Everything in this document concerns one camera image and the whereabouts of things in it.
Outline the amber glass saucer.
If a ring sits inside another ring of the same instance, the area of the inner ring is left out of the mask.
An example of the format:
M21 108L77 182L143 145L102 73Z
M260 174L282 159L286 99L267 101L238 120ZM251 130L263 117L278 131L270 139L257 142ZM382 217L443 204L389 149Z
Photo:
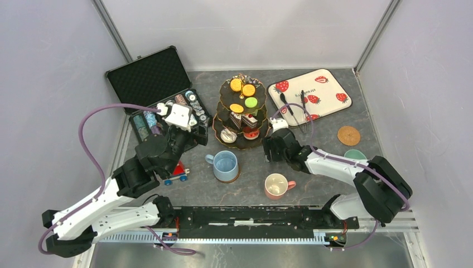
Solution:
M217 170L214 173L214 176L215 176L216 180L218 180L221 183L232 183L235 180L237 180L239 175L240 175L240 170L239 169L234 169L234 170L228 171L228 172L222 172L222 171Z

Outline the strawberry layer cake slice toy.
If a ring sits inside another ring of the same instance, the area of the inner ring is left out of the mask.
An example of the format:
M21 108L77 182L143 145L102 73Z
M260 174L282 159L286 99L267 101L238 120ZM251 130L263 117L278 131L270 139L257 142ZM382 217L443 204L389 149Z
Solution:
M258 120L252 115L252 114L244 114L242 115L242 123L243 123L243 129L249 128L249 129L255 129L257 128L258 125Z

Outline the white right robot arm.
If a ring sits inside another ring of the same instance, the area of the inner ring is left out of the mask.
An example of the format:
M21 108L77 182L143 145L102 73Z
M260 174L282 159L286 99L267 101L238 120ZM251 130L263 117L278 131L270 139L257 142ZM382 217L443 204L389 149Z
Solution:
M412 188L382 156L357 160L310 145L302 146L288 128L265 137L263 148L267 162L284 161L295 171L326 176L356 189L355 194L339 195L327 202L322 221L330 228L338 227L350 217L361 216L371 216L387 224L410 207Z

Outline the chocolate cake slice toy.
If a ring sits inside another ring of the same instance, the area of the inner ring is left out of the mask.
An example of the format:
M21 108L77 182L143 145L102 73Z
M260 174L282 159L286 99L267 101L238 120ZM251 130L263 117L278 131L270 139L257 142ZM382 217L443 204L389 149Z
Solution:
M230 119L237 130L242 128L242 115L240 113L230 112Z

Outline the green toy macaron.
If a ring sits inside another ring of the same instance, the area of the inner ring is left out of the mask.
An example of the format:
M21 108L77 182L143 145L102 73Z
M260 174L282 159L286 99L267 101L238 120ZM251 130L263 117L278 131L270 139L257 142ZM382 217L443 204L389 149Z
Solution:
M245 99L244 104L247 108L255 108L258 105L258 100L255 97L248 97Z

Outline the red strawberry toy tart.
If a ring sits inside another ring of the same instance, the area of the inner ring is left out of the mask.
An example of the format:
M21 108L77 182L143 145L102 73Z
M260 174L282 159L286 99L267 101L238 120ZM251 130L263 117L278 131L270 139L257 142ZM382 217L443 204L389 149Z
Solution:
M258 138L260 135L260 130L257 129L257 128L244 128L243 129L243 137L246 139L246 140L255 140L256 138Z

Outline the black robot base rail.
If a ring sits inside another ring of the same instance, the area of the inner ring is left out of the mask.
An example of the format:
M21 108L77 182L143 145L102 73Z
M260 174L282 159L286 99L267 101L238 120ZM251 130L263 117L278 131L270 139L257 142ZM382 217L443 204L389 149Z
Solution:
M360 224L357 217L338 219L328 208L306 205L184 206L151 227L169 242L329 245Z

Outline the pink mug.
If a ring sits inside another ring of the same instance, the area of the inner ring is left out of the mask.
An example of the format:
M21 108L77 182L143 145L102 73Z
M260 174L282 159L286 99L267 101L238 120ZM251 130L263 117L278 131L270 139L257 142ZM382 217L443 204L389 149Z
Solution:
M264 191L269 199L278 200L296 185L297 183L295 181L287 180L284 175L273 173L266 177L264 181Z

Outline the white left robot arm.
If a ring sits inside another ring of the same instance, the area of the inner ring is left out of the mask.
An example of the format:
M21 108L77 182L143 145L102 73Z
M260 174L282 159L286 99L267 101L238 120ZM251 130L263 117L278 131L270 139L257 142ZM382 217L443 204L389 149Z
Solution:
M110 177L100 172L101 185L87 197L64 210L42 214L45 233L38 242L44 255L74 257L102 238L132 228L169 227L177 214L167 197L124 212L116 207L129 203L157 188L178 166L182 154L208 142L207 119L191 123L191 107L159 103L151 112L164 127L163 134L150 134L135 148L135 155L117 168Z

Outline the light blue mug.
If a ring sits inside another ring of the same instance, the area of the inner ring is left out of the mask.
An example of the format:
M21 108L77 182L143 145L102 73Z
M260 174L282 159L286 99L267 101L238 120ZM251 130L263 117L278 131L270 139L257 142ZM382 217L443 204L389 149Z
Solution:
M215 155L207 154L205 160L213 166L213 173L217 170L228 172L234 169L240 169L238 159L231 151L220 151Z

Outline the woven rattan coaster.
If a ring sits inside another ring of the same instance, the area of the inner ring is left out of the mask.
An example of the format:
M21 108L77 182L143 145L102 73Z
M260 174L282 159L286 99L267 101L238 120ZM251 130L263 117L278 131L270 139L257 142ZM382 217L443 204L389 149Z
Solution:
M360 132L352 126L342 126L337 132L337 137L347 146L355 146L361 140Z

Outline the white chocolate striped toy donut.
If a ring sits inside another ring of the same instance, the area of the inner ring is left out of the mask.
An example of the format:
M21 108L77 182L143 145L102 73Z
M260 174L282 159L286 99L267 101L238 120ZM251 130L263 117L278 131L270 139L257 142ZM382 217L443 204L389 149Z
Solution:
M224 143L234 143L237 140L238 135L230 129L224 128L220 133L220 138Z

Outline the three-tier black gold cake stand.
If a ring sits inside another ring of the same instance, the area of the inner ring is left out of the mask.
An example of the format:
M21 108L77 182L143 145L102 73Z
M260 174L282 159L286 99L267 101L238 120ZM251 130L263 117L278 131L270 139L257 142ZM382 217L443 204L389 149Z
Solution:
M215 138L231 149L258 147L269 131L267 94L255 78L238 74L220 87L212 128Z

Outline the orange toy macaron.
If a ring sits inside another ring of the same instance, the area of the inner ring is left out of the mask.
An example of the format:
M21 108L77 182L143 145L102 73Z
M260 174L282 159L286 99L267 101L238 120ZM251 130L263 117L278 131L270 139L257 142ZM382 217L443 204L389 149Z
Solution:
M243 87L243 82L239 78L234 78L230 81L229 85L230 85L230 88L231 88L232 91L240 92L242 90L242 87Z
M253 84L245 84L242 87L242 95L245 97L252 97L255 95L256 88Z
M244 112L244 107L241 106L240 104L231 104L230 105L230 110L234 113L243 113Z

